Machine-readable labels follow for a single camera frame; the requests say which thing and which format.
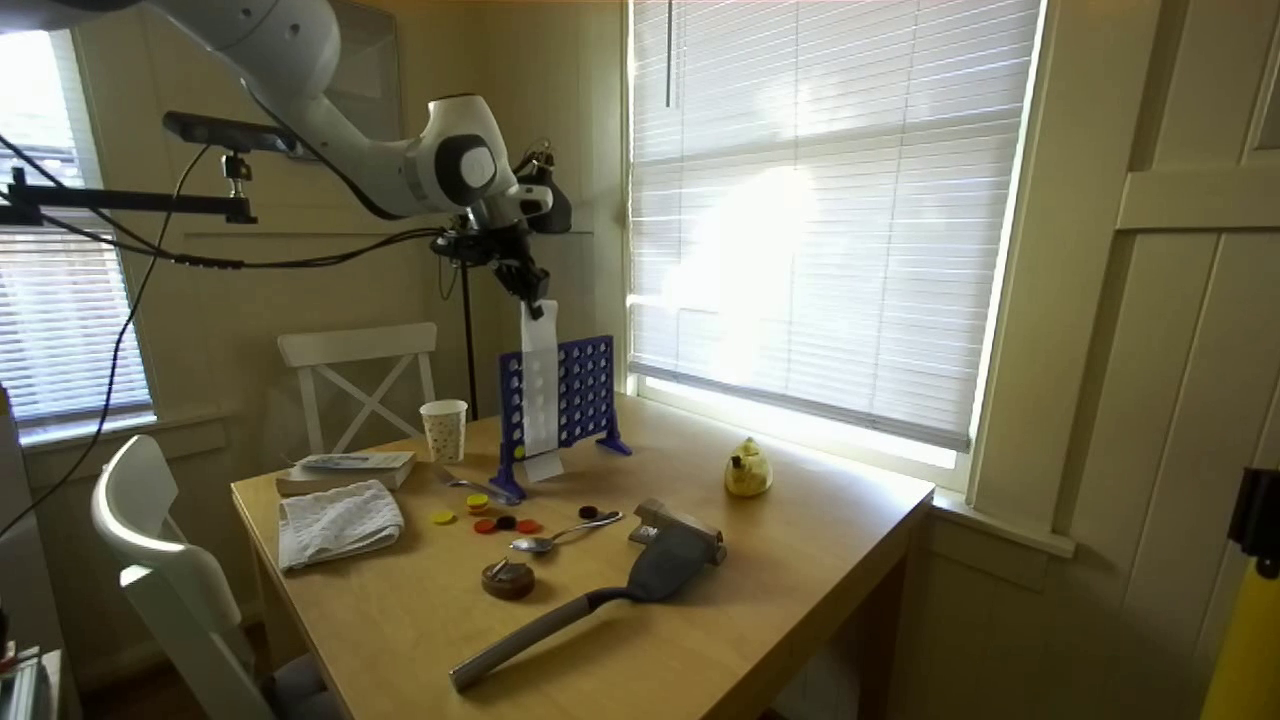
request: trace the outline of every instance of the yellow rubber duck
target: yellow rubber duck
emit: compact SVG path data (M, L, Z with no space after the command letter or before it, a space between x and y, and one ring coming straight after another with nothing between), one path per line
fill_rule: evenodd
M747 438L725 466L725 491L728 495L766 495L768 491L768 461L760 445Z

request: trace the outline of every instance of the plastic cup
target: plastic cup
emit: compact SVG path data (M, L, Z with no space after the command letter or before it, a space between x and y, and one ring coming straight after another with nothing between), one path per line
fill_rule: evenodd
M459 466L470 455L470 402L429 402L420 417L436 466Z

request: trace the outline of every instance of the window blind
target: window blind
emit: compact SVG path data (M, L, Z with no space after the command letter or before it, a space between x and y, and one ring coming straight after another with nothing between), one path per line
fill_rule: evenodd
M26 89L0 92L0 137L65 184L98 184L70 37L0 37L0 86ZM13 170L21 162L0 148L6 182ZM0 224L0 384L13 396L26 445L98 429L125 320L130 289L114 249L58 230ZM130 327L114 384L114 424L137 420L152 420L152 396Z
M644 375L974 445L1042 0L633 0Z

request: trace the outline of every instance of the white chair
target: white chair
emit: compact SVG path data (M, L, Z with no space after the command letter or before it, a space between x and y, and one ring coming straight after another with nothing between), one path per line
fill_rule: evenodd
M94 488L94 526L121 560L121 588L214 720L342 718L313 655L256 677L221 560L186 539L177 480L152 438L134 438Z
M404 438L420 438L420 402L436 396L431 382L431 353L436 353L436 324L385 324L385 327L345 327L345 334L289 334L277 337L282 357L298 368L307 445L313 453L345 453L352 450L355 432L381 417ZM360 384L352 365L385 360L381 384ZM420 396L413 412L395 412L390 403L395 382L418 368ZM325 440L325 412L319 412L319 382L352 396L360 410L350 417L350 429L338 445Z

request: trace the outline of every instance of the blue connect four game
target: blue connect four game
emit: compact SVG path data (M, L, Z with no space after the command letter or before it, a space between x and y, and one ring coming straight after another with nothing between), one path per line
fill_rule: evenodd
M500 396L505 396L505 450L494 486L507 495L528 495L516 486L516 461L526 453L526 357L500 357ZM560 345L560 450L572 450L584 438L595 445L633 455L633 450L615 432L613 410L613 337L584 337Z

